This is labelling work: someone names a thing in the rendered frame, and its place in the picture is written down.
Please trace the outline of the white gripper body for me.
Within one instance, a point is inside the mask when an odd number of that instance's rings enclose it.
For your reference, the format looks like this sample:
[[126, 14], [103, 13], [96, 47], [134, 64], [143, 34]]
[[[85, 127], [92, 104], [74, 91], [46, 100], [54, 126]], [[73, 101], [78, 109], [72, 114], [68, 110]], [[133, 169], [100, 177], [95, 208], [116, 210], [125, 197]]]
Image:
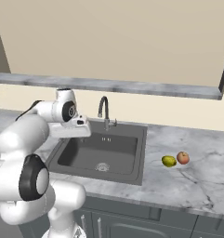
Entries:
[[59, 139], [87, 138], [91, 136], [90, 124], [64, 126], [59, 123], [49, 125], [50, 136]]

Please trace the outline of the dark grey sink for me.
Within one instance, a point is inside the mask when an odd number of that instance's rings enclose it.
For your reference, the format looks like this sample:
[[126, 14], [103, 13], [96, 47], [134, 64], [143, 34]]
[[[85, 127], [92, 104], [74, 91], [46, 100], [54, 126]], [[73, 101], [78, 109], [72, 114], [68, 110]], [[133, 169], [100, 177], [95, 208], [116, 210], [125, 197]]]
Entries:
[[147, 126], [119, 123], [108, 131], [91, 120], [91, 136], [61, 139], [46, 160], [50, 172], [141, 185]]

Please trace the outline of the grey metal tap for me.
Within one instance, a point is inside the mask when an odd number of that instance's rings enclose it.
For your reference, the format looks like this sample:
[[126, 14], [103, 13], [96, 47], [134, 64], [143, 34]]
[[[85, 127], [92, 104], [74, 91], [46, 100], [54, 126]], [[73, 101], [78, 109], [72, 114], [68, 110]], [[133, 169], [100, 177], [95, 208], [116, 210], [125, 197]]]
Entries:
[[102, 110], [105, 110], [105, 117], [104, 117], [104, 129], [108, 131], [112, 126], [117, 126], [117, 120], [113, 122], [110, 120], [109, 117], [109, 101], [106, 96], [103, 96], [99, 102], [99, 112], [98, 118], [102, 117]]

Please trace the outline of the grey marble window sill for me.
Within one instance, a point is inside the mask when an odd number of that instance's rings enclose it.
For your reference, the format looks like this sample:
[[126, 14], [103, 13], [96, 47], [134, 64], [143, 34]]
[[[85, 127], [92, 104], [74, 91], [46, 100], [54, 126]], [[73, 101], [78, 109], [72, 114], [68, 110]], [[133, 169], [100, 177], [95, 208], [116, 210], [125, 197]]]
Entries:
[[187, 86], [16, 73], [0, 73], [0, 84], [70, 87], [72, 89], [81, 90], [181, 97], [190, 99], [222, 100], [223, 97], [223, 93], [219, 90], [219, 88], [214, 86]]

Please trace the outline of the grey cupboard door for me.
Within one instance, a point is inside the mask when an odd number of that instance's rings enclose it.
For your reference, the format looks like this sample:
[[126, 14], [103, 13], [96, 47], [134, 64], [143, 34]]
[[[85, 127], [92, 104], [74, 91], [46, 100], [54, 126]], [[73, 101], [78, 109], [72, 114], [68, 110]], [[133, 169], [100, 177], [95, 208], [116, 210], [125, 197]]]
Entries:
[[91, 212], [84, 209], [79, 209], [74, 212], [74, 216], [77, 223], [86, 233], [86, 237], [94, 238]]
[[102, 238], [191, 238], [191, 231], [170, 226], [93, 212], [93, 228], [98, 234], [98, 218], [101, 218]]

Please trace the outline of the grey false drawer front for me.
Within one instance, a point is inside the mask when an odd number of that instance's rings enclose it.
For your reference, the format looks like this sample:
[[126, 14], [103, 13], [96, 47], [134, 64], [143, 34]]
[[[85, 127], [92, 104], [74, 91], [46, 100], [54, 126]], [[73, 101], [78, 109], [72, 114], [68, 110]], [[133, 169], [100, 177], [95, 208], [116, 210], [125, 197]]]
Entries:
[[161, 208], [129, 204], [90, 196], [86, 197], [84, 207], [130, 217], [147, 218], [155, 221], [160, 220], [162, 213]]

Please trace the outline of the yellow-green fruit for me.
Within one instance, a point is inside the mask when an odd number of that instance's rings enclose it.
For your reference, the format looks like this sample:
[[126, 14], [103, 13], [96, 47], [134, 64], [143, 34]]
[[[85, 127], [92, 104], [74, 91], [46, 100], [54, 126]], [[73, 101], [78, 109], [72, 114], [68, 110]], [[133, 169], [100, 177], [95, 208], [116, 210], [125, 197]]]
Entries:
[[173, 167], [177, 164], [177, 160], [175, 157], [173, 157], [171, 155], [165, 155], [162, 157], [162, 163], [166, 167]]

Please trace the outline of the red peach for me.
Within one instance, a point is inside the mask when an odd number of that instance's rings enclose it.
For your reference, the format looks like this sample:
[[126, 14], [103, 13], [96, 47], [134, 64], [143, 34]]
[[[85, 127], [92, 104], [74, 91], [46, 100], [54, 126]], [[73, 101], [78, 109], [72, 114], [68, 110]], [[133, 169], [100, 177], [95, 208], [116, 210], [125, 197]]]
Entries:
[[190, 157], [186, 152], [179, 152], [177, 154], [177, 160], [180, 164], [185, 165], [190, 161]]

